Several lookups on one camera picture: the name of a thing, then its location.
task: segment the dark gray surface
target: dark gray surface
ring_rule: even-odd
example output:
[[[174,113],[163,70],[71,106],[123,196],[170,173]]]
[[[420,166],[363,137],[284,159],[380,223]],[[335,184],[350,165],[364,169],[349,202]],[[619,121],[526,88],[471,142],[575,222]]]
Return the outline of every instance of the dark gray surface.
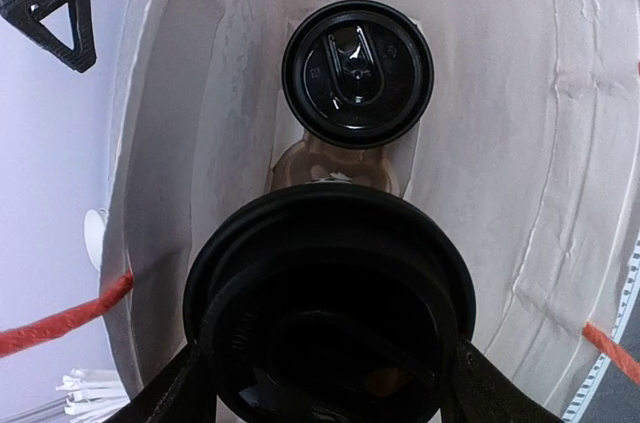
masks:
[[[640,301],[633,308],[620,344],[640,360]],[[580,421],[640,423],[640,386],[611,363]]]

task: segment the white paper bag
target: white paper bag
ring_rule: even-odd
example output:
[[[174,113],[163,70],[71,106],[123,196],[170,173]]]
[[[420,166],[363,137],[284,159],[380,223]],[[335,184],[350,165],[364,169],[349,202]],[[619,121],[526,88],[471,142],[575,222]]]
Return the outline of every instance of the white paper bag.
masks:
[[[102,265],[103,284],[135,276],[107,317],[130,392],[183,344],[195,254],[299,134],[277,117],[281,57],[334,1],[131,0]],[[638,0],[378,1],[420,23],[435,65],[404,196],[466,260],[474,344],[560,414],[598,356],[580,331],[611,329],[640,227]]]

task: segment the orange rope handle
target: orange rope handle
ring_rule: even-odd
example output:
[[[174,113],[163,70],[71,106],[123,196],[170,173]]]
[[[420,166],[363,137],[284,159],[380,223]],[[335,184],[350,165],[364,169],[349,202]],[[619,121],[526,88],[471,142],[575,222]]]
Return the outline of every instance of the orange rope handle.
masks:
[[[30,325],[0,332],[0,358],[55,340],[89,323],[116,306],[132,288],[133,274],[128,271],[95,300],[56,313]]]
[[[636,385],[640,385],[640,363],[634,360],[624,348],[611,341],[607,335],[591,323],[585,325],[582,330],[582,335],[589,340],[593,346],[611,358],[611,361],[613,361],[625,375],[631,378]]]

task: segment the white wall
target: white wall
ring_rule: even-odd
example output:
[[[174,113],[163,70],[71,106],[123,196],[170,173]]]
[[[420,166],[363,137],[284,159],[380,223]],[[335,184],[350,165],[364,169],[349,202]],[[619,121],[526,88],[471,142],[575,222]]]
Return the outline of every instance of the white wall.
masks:
[[[97,64],[78,74],[0,20],[0,330],[97,296],[83,219],[107,206],[108,128],[128,0],[92,0]],[[102,320],[0,361],[0,418],[113,362]]]

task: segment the red cord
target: red cord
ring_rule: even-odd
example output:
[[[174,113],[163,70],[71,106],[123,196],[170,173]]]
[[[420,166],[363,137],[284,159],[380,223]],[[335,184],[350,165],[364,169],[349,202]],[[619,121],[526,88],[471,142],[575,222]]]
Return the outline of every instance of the red cord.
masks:
[[[631,378],[636,385],[640,385],[640,363],[633,359],[620,345],[614,343],[602,331],[591,323],[587,323],[582,330],[584,337],[598,348],[602,353],[611,358],[611,361]]]
[[[116,306],[133,288],[128,271],[102,296],[21,328],[0,332],[0,358],[66,335]]]

